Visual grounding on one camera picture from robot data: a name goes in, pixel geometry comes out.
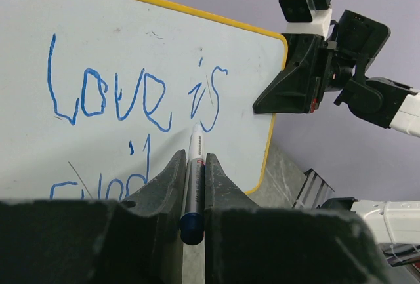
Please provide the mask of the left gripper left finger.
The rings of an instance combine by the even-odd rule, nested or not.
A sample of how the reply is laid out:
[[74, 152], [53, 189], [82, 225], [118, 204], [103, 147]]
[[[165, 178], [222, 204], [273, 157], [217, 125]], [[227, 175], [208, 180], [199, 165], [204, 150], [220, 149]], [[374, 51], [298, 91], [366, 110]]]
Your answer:
[[180, 283], [186, 153], [121, 201], [1, 201], [2, 283]]

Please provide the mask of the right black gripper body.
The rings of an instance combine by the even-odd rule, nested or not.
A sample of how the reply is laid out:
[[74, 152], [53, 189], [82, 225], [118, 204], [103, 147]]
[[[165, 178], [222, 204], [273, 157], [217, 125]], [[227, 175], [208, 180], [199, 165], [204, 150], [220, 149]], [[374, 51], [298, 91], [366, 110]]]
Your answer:
[[332, 59], [337, 48], [335, 40], [327, 40], [320, 35], [311, 35], [312, 62], [308, 86], [308, 112], [313, 113], [320, 106], [329, 81]]

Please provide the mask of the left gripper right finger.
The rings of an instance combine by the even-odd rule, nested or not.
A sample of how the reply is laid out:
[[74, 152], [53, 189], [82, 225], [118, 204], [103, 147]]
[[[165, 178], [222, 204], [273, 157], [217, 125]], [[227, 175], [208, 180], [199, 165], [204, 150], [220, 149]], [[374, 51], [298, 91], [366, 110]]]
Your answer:
[[258, 206], [226, 176], [217, 156], [205, 166], [207, 283], [388, 283], [373, 235], [355, 213]]

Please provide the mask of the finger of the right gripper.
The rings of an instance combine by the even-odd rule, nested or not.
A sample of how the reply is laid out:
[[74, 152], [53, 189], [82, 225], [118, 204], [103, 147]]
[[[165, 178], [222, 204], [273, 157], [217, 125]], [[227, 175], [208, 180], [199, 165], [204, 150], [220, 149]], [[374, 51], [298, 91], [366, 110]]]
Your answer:
[[316, 96], [320, 36], [286, 34], [285, 38], [285, 66], [254, 102], [255, 114], [308, 113]]

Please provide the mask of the white marker pen body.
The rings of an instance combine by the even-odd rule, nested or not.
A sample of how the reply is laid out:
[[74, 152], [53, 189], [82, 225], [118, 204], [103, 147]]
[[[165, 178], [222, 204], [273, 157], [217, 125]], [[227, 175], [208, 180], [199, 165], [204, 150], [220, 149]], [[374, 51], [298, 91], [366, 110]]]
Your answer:
[[180, 237], [187, 245], [198, 245], [204, 237], [204, 131], [193, 126], [188, 150], [184, 199], [180, 218]]

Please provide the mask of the orange framed whiteboard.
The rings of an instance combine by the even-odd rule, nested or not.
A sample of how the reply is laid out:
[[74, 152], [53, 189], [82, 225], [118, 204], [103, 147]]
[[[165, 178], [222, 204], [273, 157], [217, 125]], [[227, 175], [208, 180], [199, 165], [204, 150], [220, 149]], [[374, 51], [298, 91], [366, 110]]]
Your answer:
[[285, 38], [163, 0], [1, 0], [1, 197], [122, 199], [189, 145], [243, 191], [274, 116], [253, 103]]

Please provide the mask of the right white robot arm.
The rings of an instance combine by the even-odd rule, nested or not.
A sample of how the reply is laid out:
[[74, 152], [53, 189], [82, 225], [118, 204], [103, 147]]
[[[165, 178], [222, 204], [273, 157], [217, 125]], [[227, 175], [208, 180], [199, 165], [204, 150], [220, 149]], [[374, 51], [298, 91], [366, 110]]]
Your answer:
[[[290, 23], [284, 69], [253, 104], [255, 114], [312, 113], [326, 92], [357, 118], [384, 129], [419, 136], [419, 91], [366, 71], [390, 36], [380, 22], [346, 10], [339, 20], [329, 11], [321, 22]], [[419, 261], [419, 203], [332, 198], [323, 208], [358, 214], [370, 227], [393, 267]]]

